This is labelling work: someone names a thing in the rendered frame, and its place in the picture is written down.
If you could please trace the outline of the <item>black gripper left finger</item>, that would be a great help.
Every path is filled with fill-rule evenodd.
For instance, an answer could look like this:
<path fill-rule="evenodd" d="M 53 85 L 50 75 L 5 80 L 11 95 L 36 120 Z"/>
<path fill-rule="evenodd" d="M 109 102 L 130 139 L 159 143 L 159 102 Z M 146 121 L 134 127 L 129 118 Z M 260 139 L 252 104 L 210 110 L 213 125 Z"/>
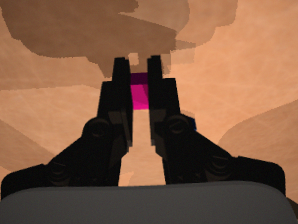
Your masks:
<path fill-rule="evenodd" d="M 1 182 L 0 201 L 29 188 L 118 186 L 122 157 L 132 145 L 129 59 L 116 57 L 112 82 L 102 82 L 97 117 L 86 122 L 81 137 L 46 165 L 7 174 Z"/>

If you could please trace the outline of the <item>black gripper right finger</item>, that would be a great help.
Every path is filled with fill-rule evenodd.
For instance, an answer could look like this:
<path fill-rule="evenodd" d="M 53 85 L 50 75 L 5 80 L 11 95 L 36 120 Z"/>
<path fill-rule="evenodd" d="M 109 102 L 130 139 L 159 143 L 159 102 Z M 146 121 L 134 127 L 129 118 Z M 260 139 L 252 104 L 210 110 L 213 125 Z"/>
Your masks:
<path fill-rule="evenodd" d="M 147 75 L 151 146 L 162 157 L 166 185 L 253 181 L 274 187 L 286 196 L 281 166 L 233 157 L 194 130 L 190 118 L 180 111 L 176 79 L 163 78 L 160 55 L 147 58 Z"/>

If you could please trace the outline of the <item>magenta rod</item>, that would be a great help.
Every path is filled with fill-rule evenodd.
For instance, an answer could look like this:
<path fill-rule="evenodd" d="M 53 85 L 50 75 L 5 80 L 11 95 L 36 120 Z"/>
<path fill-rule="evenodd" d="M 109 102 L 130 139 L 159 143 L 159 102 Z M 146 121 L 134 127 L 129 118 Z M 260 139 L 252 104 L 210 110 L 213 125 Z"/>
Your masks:
<path fill-rule="evenodd" d="M 134 110 L 149 109 L 147 72 L 131 73 L 131 93 Z"/>

